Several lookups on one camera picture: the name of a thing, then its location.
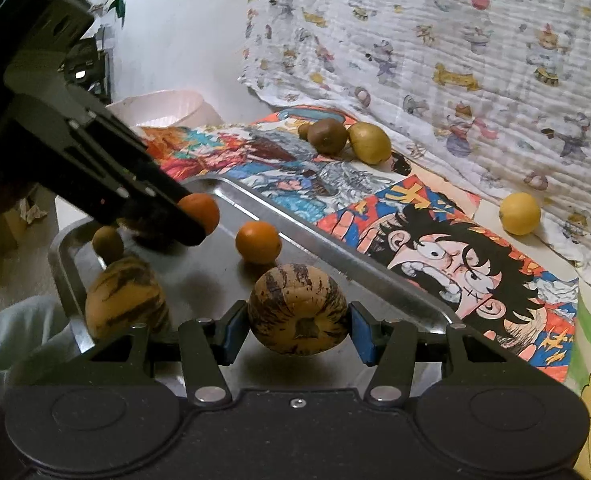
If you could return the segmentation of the large brown kiwi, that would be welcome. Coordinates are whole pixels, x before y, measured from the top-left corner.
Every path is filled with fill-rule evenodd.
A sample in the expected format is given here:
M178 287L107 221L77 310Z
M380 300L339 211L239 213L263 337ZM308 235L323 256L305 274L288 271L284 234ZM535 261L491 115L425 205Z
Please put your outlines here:
M307 141L323 155L338 155L349 140L349 134L342 122L332 118L320 119L309 126Z

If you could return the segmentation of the metal baking tray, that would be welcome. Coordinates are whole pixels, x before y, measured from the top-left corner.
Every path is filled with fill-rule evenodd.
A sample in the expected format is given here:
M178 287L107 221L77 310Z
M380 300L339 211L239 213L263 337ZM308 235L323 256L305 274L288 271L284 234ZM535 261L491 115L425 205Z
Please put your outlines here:
M347 300L361 302L378 320L404 320L436 334L458 320L444 302L239 182L203 177L185 185L191 192L212 195L220 210L217 229L201 245L175 245L158 252L153 244L120 230L126 254L150 264L174 326L190 318L220 318L236 301L248 299L263 272L243 262L234 239L250 220L266 221L278 230L282 240L279 263L304 263L325 271ZM299 358L280 356L248 336L236 362L222 374L232 391L364 389L373 371L361 362L348 340L330 351Z

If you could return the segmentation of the anime colouring poster mat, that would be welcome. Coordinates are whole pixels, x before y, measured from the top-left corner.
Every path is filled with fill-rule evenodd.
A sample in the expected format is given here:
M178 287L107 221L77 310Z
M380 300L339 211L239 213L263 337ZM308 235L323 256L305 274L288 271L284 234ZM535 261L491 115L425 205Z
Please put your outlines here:
M149 154L176 180L240 181L447 304L470 326L548 376L568 376L579 299L564 281L471 217L478 199L393 154L379 168L351 150L317 152L297 128L269 116L252 124L143 126Z

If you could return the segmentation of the small round brown fruit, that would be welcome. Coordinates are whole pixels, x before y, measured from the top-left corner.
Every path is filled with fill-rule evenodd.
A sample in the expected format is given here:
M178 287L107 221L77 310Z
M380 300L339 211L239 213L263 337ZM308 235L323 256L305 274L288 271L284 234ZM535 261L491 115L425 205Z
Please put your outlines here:
M124 256L124 243L114 226L102 226L97 229L91 240L91 246L107 266Z

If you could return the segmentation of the green-yellow pear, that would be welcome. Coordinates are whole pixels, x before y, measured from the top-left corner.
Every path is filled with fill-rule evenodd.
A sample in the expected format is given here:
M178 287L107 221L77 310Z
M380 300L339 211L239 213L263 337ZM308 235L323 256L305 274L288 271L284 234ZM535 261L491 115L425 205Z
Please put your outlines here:
M361 162L376 166L391 157L391 140L380 127L368 122L355 122L347 132L353 152Z

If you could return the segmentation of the grey cloth on floor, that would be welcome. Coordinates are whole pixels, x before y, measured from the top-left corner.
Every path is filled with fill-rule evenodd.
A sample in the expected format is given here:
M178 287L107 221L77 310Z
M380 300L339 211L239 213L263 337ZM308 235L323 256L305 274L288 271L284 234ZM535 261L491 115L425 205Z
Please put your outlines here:
M78 355L58 300L30 297L0 311L0 403L11 388L29 385Z

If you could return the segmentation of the striped pepino melon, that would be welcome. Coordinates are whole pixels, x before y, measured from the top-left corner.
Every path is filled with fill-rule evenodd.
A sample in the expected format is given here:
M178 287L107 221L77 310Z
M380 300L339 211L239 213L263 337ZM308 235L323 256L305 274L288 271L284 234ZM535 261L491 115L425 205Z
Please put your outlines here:
M168 330L165 292L150 264L129 256L107 266L87 292L85 320L94 341L136 324L148 326L152 333Z
M285 356L313 356L347 337L349 305L326 272L303 263L275 266L253 286L251 330L261 344Z

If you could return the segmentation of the small brown kiwi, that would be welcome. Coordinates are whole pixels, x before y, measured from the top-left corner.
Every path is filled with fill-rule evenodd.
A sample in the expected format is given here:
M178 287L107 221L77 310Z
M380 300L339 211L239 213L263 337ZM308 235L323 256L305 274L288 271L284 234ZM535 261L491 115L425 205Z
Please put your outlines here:
M297 133L302 140L307 140L309 138L309 124L299 125Z

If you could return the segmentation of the yellow lemon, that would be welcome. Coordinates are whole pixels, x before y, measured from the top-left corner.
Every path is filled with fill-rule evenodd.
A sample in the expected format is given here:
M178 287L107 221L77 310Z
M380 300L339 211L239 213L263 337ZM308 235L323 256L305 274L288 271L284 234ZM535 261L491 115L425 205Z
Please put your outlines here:
M512 193L501 201L498 217L506 232L524 236L541 224L541 207L529 193Z

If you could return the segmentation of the cartoon print white cloth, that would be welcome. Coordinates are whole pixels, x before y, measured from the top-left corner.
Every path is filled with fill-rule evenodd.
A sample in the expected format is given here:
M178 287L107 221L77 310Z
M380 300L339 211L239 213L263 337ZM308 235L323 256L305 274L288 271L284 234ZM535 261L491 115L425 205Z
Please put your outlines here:
M343 108L473 192L534 194L591 285L591 0L248 0L243 58L268 104Z

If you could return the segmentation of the small orange tangerine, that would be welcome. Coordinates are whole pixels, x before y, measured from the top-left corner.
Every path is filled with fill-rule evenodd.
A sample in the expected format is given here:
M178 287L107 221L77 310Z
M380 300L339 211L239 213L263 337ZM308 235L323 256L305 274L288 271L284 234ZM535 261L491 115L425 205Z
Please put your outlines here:
M278 258L282 243L278 231L270 223L249 221L236 235L236 248L244 261L266 266Z

